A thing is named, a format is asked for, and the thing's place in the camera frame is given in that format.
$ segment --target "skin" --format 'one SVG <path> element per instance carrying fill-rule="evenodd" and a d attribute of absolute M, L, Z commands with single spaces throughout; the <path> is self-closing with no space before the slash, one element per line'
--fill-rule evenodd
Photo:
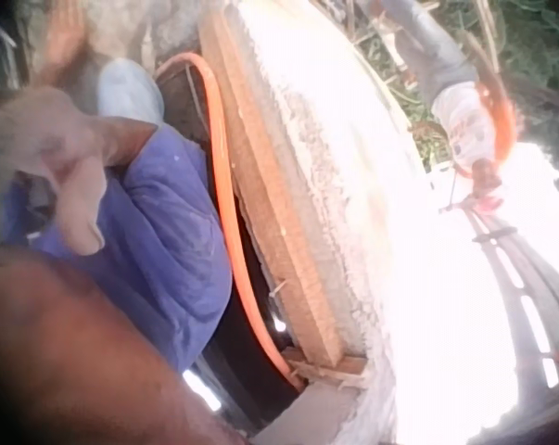
<path fill-rule="evenodd" d="M 0 248 L 0 389 L 51 443 L 245 443 L 89 276 L 24 248 Z"/>
<path fill-rule="evenodd" d="M 77 2 L 56 6 L 49 34 L 63 38 L 49 45 L 36 88 L 57 83 L 75 59 L 70 51 L 83 46 Z M 67 181 L 87 174 L 83 163 L 91 157 L 124 173 L 156 131 L 144 122 L 85 116 L 62 95 L 44 93 L 55 98 L 52 105 L 45 95 L 27 96 L 26 116 L 41 118 L 18 127 L 24 155 L 10 161 L 39 169 L 57 191 L 69 193 Z M 48 150 L 25 146 L 47 135 L 56 141 Z M 26 248 L 0 248 L 0 394 L 42 443 L 246 443 L 211 415 L 91 277 Z"/>

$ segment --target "orange hose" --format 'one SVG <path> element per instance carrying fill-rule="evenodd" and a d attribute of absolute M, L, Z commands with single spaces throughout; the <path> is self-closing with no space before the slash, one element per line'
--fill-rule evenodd
<path fill-rule="evenodd" d="M 232 187 L 232 171 L 227 149 L 227 135 L 225 131 L 225 117 L 223 115 L 222 95 L 215 75 L 205 59 L 197 54 L 182 53 L 171 57 L 156 72 L 156 79 L 166 72 L 172 65 L 181 62 L 190 62 L 195 65 L 203 78 L 207 102 L 210 113 L 211 131 L 211 153 L 213 159 L 213 175 L 215 177 L 215 189 L 220 206 L 220 217 L 222 229 L 225 236 L 230 262 L 234 271 L 235 286 L 237 287 L 242 306 L 246 312 L 248 322 L 254 331 L 265 354 L 271 360 L 281 375 L 294 386 L 302 391 L 304 388 L 302 380 L 293 375 L 291 368 L 273 343 L 273 339 L 262 321 L 259 306 L 254 297 L 254 291 L 250 283 L 246 259 L 242 250 L 242 239 L 238 229 L 237 215 L 235 211 L 234 189 Z"/>

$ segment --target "forearm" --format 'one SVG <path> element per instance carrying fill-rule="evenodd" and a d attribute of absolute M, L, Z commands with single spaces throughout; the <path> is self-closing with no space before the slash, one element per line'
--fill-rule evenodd
<path fill-rule="evenodd" d="M 25 249 L 0 251 L 0 388 L 54 443 L 244 443 L 89 277 Z"/>

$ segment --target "blue shirt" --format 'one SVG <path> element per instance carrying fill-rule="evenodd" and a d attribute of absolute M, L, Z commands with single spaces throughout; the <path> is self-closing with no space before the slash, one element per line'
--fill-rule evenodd
<path fill-rule="evenodd" d="M 106 246 L 73 254 L 51 225 L 32 247 L 89 273 L 179 372 L 205 348 L 232 275 L 202 150 L 161 126 L 122 179 L 108 175 L 98 226 Z"/>

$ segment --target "wooden plank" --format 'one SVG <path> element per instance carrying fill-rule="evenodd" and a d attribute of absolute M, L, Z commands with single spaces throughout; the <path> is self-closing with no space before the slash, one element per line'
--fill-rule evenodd
<path fill-rule="evenodd" d="M 308 362 L 304 353 L 297 348 L 287 348 L 283 351 L 283 356 L 299 375 L 309 380 L 367 388 L 365 375 L 367 360 L 364 358 L 345 356 L 334 368 L 325 368 Z"/>
<path fill-rule="evenodd" d="M 222 91 L 236 189 L 261 260 L 275 283 L 285 283 L 277 297 L 307 361 L 336 366 L 343 341 L 223 13 L 206 14 L 199 34 Z"/>

